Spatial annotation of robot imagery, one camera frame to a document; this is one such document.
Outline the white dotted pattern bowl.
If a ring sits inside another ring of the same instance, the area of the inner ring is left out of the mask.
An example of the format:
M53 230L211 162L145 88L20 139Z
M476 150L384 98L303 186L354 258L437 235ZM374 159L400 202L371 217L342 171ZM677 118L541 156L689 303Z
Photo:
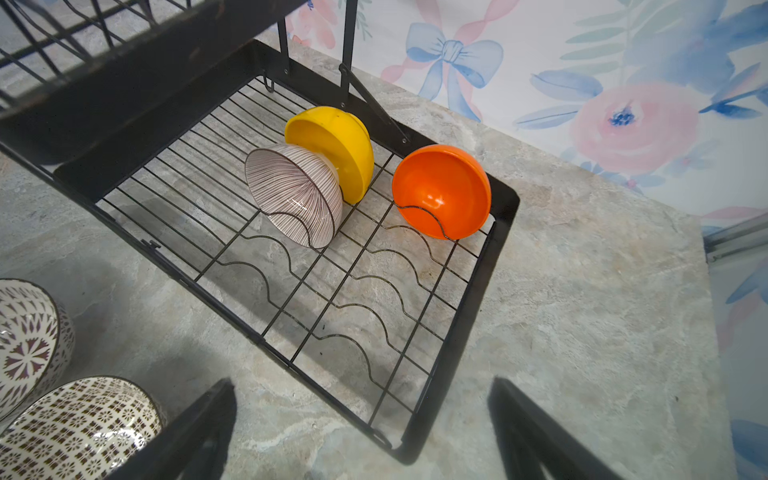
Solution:
M104 479L166 423L165 409L134 382L80 378L40 397L1 433L1 477Z

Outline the orange plastic bowl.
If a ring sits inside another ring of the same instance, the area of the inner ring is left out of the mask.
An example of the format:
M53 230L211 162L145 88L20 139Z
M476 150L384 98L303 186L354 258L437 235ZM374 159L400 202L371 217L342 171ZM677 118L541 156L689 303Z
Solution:
M403 159L392 180L394 203L407 223L439 240L460 240L484 226L492 192L480 163L467 152L436 144Z

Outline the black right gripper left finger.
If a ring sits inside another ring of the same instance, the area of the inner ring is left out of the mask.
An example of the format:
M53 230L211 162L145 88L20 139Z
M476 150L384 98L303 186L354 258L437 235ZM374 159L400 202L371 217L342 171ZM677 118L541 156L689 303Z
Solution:
M236 417L234 384L222 378L108 477L219 479Z

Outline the pink ribbed glass bowl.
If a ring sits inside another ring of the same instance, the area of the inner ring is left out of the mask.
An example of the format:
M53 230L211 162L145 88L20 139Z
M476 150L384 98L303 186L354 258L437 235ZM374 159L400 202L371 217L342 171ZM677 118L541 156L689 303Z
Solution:
M323 155L292 144L257 148L244 174L255 204L290 240L313 249L328 246L343 210L338 172Z

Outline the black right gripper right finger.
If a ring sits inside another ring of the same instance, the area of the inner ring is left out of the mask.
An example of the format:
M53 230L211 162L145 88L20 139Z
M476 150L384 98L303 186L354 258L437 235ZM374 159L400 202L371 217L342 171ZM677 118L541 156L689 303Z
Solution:
M510 380L493 379L487 404L507 478L619 477Z

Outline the white brown lattice bowl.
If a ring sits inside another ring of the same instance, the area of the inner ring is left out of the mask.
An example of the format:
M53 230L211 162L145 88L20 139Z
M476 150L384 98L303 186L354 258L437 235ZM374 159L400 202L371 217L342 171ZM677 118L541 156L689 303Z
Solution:
M62 377L75 348L64 305L39 285L1 281L1 419L26 408Z

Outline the yellow plastic bowl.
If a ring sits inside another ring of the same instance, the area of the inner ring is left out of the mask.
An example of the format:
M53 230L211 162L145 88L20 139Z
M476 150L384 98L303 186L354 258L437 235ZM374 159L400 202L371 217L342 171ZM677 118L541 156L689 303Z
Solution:
M284 138L332 162L344 200L359 203L371 184L374 153L369 132L355 115L331 106L316 106L292 117Z

